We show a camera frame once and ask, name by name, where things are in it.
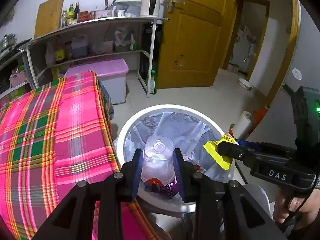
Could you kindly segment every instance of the screw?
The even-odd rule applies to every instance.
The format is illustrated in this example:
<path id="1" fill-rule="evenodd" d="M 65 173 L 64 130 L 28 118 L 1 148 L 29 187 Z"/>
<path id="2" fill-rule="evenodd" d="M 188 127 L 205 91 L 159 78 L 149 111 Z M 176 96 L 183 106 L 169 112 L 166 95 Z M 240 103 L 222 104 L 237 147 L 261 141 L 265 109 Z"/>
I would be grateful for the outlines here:
<path id="1" fill-rule="evenodd" d="M 192 176 L 193 176 L 195 179 L 201 179 L 203 175 L 202 175 L 201 172 L 195 172 Z"/>
<path id="2" fill-rule="evenodd" d="M 85 180 L 81 180 L 77 183 L 78 187 L 84 187 L 87 184 L 87 182 Z"/>
<path id="3" fill-rule="evenodd" d="M 231 187 L 238 187 L 239 186 L 239 182 L 234 179 L 230 180 L 229 184 Z"/>
<path id="4" fill-rule="evenodd" d="M 113 174 L 113 177 L 115 179 L 121 179 L 123 177 L 123 174 L 121 172 L 116 172 L 115 174 Z"/>

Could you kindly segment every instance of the white sticker on wall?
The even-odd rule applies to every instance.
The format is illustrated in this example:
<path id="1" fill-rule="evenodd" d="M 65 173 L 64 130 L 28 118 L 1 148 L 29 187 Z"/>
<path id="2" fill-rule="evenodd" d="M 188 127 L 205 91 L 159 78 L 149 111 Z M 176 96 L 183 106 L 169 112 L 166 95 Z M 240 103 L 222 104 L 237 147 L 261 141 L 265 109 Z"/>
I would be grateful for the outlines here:
<path id="1" fill-rule="evenodd" d="M 298 79 L 298 80 L 302 79 L 302 74 L 301 74 L 300 70 L 298 70 L 297 68 L 294 68 L 292 70 L 292 74 L 296 79 Z"/>

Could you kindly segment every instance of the electric kettle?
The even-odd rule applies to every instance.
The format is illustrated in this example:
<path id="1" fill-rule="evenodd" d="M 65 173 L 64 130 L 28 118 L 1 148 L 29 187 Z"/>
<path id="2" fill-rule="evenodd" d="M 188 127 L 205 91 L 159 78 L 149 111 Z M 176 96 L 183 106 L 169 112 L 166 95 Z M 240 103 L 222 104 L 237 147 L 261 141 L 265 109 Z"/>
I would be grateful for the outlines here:
<path id="1" fill-rule="evenodd" d="M 141 0 L 141 17 L 159 17 L 160 0 Z"/>

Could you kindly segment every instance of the wooden door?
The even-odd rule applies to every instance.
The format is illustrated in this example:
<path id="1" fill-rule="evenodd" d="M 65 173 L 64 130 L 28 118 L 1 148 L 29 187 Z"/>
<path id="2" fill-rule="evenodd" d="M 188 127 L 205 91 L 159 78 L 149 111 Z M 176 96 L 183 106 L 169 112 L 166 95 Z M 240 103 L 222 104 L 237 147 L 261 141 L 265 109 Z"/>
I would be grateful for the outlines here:
<path id="1" fill-rule="evenodd" d="M 172 13 L 165 9 L 158 87 L 211 86 L 228 49 L 235 0 L 176 1 Z"/>

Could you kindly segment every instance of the green plastic bottle on floor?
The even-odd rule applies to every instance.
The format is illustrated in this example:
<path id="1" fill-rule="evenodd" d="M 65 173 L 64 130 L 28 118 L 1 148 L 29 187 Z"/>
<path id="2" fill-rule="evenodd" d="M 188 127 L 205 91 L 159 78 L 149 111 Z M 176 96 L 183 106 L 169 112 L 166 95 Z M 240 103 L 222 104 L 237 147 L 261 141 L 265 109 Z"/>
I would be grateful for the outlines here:
<path id="1" fill-rule="evenodd" d="M 150 94 L 157 93 L 156 71 L 151 70 Z"/>

